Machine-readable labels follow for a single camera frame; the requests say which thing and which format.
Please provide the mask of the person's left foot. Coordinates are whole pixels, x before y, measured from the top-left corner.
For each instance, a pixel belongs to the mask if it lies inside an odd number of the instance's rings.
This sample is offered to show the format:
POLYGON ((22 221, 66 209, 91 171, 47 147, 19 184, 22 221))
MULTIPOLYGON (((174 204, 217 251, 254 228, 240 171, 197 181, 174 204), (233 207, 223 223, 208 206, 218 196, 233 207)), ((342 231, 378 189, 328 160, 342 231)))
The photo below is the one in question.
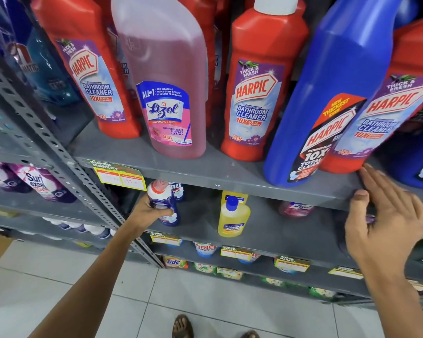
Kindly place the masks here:
POLYGON ((192 324, 185 314, 180 314, 175 318, 171 337, 194 338, 192 324))

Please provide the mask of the yellow cleaner bottle blue cap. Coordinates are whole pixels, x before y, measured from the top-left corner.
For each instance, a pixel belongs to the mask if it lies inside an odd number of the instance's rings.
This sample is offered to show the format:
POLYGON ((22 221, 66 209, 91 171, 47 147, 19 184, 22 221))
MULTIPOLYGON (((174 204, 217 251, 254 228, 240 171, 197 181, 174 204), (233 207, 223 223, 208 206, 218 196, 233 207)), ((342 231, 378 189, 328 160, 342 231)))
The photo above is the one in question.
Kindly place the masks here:
POLYGON ((239 203, 241 203, 241 204, 246 204, 247 199, 248 199, 248 194, 231 192, 231 191, 223 191, 220 205, 222 206, 222 205, 226 204, 226 201, 227 201, 228 197, 230 197, 230 196, 235 196, 239 200, 239 203))
POLYGON ((225 238, 235 238, 242 234, 251 210, 248 205, 239 201, 236 196, 228 196, 220 209, 218 234, 225 238))

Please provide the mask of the white red detergent packet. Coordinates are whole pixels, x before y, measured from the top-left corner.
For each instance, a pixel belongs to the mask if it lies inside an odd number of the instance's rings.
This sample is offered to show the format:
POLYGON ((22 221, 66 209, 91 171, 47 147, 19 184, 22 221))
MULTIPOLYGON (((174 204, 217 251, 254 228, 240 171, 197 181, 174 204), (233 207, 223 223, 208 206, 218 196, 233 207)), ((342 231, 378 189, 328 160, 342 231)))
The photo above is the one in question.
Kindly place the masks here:
POLYGON ((196 248, 197 254, 203 258, 210 258, 219 246, 211 244, 211 243, 200 243, 200 242, 193 242, 196 248))

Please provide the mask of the yellow shelf price label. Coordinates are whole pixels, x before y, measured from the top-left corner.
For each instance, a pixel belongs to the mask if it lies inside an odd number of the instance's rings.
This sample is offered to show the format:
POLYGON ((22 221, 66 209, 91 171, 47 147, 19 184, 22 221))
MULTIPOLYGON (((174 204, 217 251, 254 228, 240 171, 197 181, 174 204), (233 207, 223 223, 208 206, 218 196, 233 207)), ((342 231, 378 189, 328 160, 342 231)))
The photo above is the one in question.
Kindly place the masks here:
POLYGON ((363 274, 359 269, 337 266, 328 271, 328 274, 341 276, 346 278, 364 279, 363 274))
POLYGON ((164 244, 172 247, 181 246, 181 244, 183 243, 183 239, 173 235, 167 235, 158 232, 150 232, 149 235, 152 240, 152 243, 164 244))
POLYGON ((310 268, 310 261, 296 259, 290 256, 273 258, 274 266, 284 273, 304 273, 310 268))
POLYGON ((251 261, 252 252, 232 246, 222 246, 220 249, 220 255, 224 257, 234 258, 242 261, 251 261))

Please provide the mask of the small blue white cleaner bottle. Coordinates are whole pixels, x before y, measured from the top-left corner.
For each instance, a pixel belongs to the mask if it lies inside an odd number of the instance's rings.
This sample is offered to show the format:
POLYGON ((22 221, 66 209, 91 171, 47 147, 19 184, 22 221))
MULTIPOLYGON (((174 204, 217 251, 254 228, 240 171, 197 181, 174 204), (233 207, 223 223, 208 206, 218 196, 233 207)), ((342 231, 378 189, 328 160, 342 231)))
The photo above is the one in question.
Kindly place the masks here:
POLYGON ((177 202, 181 202, 184 200, 184 187, 182 183, 179 182, 169 182, 169 185, 171 186, 171 190, 174 195, 174 199, 177 202))
POLYGON ((180 214, 177 210, 176 200, 172 186, 167 181, 154 180, 147 187, 149 204, 154 209, 171 209, 173 214, 161 216, 159 220, 169 227, 180 223, 180 214))

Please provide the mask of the yellow green price tag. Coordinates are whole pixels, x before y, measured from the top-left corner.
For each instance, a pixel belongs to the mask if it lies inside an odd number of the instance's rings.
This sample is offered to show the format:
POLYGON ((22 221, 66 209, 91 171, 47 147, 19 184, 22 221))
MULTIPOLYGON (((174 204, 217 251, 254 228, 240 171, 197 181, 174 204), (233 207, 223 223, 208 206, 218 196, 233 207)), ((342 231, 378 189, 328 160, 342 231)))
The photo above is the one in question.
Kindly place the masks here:
POLYGON ((147 191, 145 178, 138 169, 91 159, 89 163, 103 184, 147 191))

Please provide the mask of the person's left hand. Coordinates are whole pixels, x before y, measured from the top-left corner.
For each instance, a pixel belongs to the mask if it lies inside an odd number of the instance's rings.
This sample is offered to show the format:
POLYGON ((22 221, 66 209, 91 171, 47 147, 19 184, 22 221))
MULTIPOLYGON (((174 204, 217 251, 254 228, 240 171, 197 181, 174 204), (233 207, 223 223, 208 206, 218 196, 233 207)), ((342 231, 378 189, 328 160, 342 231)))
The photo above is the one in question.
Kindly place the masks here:
POLYGON ((150 217, 150 203, 146 192, 142 193, 140 199, 136 202, 134 209, 123 224, 128 238, 135 240, 157 219, 150 217))

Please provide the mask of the pink surface cleaner bottle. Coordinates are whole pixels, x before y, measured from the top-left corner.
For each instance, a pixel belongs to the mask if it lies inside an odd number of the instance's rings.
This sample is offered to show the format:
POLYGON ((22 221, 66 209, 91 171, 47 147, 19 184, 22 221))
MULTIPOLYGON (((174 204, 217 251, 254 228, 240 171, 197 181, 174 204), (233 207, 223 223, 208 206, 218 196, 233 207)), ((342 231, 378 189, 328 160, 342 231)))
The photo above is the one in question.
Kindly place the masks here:
POLYGON ((111 11, 153 148, 200 157, 208 55, 197 20, 178 0, 111 0, 111 11))

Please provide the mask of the row of white blue bottles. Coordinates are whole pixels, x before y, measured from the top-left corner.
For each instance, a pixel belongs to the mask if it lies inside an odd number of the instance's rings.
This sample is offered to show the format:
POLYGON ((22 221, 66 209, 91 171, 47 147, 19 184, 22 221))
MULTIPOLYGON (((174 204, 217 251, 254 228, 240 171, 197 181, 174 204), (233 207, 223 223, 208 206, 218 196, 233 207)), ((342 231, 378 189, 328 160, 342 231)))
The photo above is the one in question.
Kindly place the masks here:
POLYGON ((78 222, 69 222, 66 220, 59 220, 49 217, 42 217, 46 222, 51 223, 53 226, 58 227, 64 231, 75 231, 78 233, 88 233, 96 237, 97 239, 109 239, 116 234, 116 230, 110 229, 104 226, 95 226, 82 224, 78 222))

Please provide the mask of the purple detergent packet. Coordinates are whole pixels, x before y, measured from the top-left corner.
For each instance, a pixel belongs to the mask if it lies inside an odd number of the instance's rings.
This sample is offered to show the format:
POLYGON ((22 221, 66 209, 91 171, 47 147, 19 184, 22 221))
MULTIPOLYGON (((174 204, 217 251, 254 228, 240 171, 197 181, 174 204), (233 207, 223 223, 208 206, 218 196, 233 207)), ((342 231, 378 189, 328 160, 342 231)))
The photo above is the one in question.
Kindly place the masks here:
POLYGON ((6 164, 0 162, 0 188, 5 192, 27 194, 32 191, 17 174, 6 164))
POLYGON ((8 166, 45 200, 64 204, 76 202, 77 198, 48 170, 20 164, 8 164, 8 166))

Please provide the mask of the person's left forearm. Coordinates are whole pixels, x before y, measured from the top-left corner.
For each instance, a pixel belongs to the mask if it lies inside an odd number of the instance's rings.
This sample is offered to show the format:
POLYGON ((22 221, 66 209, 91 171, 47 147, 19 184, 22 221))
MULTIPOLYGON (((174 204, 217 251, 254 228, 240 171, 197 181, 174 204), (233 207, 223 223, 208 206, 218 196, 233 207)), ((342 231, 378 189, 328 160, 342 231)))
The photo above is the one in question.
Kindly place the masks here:
POLYGON ((28 338, 95 338, 130 245, 144 230, 126 221, 28 338))

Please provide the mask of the orange detergent packet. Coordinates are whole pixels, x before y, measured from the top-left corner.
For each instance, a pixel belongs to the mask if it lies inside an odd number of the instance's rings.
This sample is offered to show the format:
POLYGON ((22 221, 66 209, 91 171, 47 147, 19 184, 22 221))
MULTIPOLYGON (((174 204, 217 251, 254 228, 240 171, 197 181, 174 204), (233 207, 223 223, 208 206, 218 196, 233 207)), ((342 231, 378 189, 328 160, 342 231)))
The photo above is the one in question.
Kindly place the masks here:
POLYGON ((162 260, 166 268, 188 269, 187 260, 170 255, 163 255, 162 260))

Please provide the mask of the person's right hand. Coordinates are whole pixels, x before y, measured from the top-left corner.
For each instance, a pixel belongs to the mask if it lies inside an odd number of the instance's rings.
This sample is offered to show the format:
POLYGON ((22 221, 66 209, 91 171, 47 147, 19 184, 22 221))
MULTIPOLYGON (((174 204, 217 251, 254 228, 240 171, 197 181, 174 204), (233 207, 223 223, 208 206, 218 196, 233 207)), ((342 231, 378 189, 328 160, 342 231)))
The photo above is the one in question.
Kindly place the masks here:
MULTIPOLYGON (((406 211, 396 211, 375 204, 373 196, 367 189, 367 165, 364 164, 359 170, 363 190, 369 193, 370 198, 367 207, 367 225, 348 225, 347 217, 345 222, 347 249, 359 269, 362 259, 406 262, 414 246, 423 239, 423 231, 407 230, 408 200, 406 211)), ((407 198, 418 198, 418 196, 407 191, 407 198)))

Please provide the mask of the person's right forearm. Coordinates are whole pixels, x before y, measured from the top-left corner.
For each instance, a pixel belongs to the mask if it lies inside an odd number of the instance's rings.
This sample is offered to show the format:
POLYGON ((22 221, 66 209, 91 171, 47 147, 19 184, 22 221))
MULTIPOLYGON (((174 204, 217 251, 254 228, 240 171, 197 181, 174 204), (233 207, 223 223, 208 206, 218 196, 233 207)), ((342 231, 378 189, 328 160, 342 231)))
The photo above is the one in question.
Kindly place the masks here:
POLYGON ((417 290, 406 279, 405 264, 378 259, 360 264, 385 338, 423 338, 423 310, 417 290))

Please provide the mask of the red bathroom cleaner bottle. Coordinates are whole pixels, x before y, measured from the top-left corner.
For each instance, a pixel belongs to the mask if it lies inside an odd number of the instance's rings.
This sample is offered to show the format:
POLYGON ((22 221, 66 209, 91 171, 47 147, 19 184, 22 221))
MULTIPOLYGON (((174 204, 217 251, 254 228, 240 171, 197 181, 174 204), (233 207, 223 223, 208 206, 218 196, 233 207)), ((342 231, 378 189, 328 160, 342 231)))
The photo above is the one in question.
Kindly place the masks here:
POLYGON ((232 23, 221 151, 258 162, 284 104, 294 64, 309 37, 299 0, 255 0, 232 23))
POLYGON ((132 78, 111 15, 111 0, 32 0, 32 11, 97 119, 102 133, 142 132, 132 78))
POLYGON ((214 108, 223 101, 223 85, 229 52, 231 0, 177 0, 197 20, 204 36, 208 58, 206 127, 213 124, 214 108))
POLYGON ((422 104, 423 18, 394 31, 393 53, 384 81, 319 169, 335 174, 357 171, 422 104))

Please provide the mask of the small pink cleaner bottle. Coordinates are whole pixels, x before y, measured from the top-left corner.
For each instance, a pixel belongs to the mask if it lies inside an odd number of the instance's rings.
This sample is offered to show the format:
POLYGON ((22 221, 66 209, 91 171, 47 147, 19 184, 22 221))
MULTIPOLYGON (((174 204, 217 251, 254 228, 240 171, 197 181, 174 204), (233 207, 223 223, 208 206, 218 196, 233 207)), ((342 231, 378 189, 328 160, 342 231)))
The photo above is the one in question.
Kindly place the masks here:
POLYGON ((278 212, 286 217, 304 218, 310 215, 314 209, 314 205, 283 201, 278 207, 278 212))

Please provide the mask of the grey metal shelf rack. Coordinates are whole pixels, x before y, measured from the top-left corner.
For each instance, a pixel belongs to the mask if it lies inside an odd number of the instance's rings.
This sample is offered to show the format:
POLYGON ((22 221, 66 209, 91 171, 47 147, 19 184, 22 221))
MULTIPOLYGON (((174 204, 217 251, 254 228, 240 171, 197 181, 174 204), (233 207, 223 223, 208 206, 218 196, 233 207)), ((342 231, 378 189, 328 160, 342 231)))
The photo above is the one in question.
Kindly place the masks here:
POLYGON ((171 159, 156 152, 147 135, 131 140, 106 136, 85 103, 70 108, 50 105, 49 110, 56 123, 0 55, 0 130, 13 141, 0 150, 15 155, 9 159, 14 164, 48 170, 94 213, 93 222, 115 227, 124 222, 128 211, 119 207, 98 179, 90 159, 138 169, 147 182, 162 179, 184 184, 192 195, 186 195, 179 205, 181 222, 172 230, 184 240, 223 240, 213 232, 217 224, 212 220, 218 220, 219 214, 217 191, 248 192, 248 223, 255 227, 237 240, 265 257, 244 266, 245 272, 345 293, 337 301, 339 305, 374 309, 363 280, 328 274, 333 267, 355 267, 337 244, 342 225, 334 217, 336 211, 348 209, 350 198, 362 188, 355 173, 318 172, 303 186, 283 189, 264 179, 263 163, 239 162, 218 150, 218 132, 207 131, 207 147, 201 157, 171 159), (283 201, 314 205, 315 209, 304 218, 286 217, 278 212, 283 201), (310 268, 304 273, 284 273, 273 264, 281 255, 310 261, 310 268))

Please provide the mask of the large blue toilet cleaner bottle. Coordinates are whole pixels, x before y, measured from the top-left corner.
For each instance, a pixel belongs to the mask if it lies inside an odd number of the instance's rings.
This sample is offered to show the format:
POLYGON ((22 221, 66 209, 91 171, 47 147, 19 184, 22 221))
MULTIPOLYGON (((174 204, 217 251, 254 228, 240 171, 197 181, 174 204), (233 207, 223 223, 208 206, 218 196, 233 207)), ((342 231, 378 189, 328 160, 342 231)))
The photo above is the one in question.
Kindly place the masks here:
POLYGON ((336 0, 316 28, 263 166, 276 187, 308 181, 382 84, 402 0, 336 0))

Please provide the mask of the dark blue toilet cleaner bottle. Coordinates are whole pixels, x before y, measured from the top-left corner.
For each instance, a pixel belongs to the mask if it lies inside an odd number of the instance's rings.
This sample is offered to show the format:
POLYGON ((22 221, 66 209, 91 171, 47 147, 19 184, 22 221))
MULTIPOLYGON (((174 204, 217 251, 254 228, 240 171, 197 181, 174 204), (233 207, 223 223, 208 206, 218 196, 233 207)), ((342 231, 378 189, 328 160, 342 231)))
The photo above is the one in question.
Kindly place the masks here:
POLYGON ((396 181, 423 189, 423 108, 405 125, 384 152, 384 169, 396 181))

